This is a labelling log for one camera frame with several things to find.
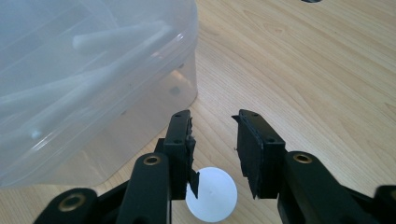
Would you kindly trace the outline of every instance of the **black plastic part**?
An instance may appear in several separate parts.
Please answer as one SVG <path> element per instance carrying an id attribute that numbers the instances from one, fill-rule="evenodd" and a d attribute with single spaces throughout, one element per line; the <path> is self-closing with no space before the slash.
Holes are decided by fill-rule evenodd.
<path id="1" fill-rule="evenodd" d="M 373 200 L 374 215 L 381 223 L 396 223 L 396 186 L 380 186 Z"/>
<path id="2" fill-rule="evenodd" d="M 168 158 L 162 153 L 140 157 L 134 164 L 116 223 L 171 223 L 169 186 Z"/>
<path id="3" fill-rule="evenodd" d="M 275 199 L 282 183 L 285 141 L 257 113 L 239 110 L 237 151 L 253 198 Z"/>
<path id="4" fill-rule="evenodd" d="M 199 173 L 196 174 L 192 170 L 195 139 L 191 136 L 191 128 L 190 110 L 176 113 L 169 123 L 163 140 L 163 149 L 159 150 L 169 158 L 172 200 L 186 198 L 188 182 L 195 197 L 198 198 Z"/>
<path id="5" fill-rule="evenodd" d="M 97 196 L 92 189 L 70 189 L 55 197 L 35 224 L 97 223 L 96 203 Z"/>
<path id="6" fill-rule="evenodd" d="M 305 223 L 377 223 L 315 156 L 289 152 L 283 175 Z"/>

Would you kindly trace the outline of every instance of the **plastic bin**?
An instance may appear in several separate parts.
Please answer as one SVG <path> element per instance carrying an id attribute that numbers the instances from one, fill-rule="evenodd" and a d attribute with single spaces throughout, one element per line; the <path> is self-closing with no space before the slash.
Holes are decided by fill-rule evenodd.
<path id="1" fill-rule="evenodd" d="M 0 188 L 108 179 L 195 98 L 197 27 L 193 0 L 0 3 Z"/>

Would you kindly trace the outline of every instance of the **wooden table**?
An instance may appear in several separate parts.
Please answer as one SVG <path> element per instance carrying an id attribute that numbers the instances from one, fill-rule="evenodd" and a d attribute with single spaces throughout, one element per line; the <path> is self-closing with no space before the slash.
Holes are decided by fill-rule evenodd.
<path id="1" fill-rule="evenodd" d="M 236 146 L 240 108 L 260 113 L 287 150 L 322 160 L 337 180 L 372 196 L 396 184 L 396 2 L 393 0 L 198 0 L 199 94 L 190 110 L 197 140 L 194 168 L 216 166 L 238 187 L 222 223 L 280 223 L 274 200 L 253 200 Z M 98 193 L 129 178 L 134 160 Z M 0 223 L 31 223 L 71 187 L 0 190 Z M 185 202 L 174 223 L 201 223 Z"/>

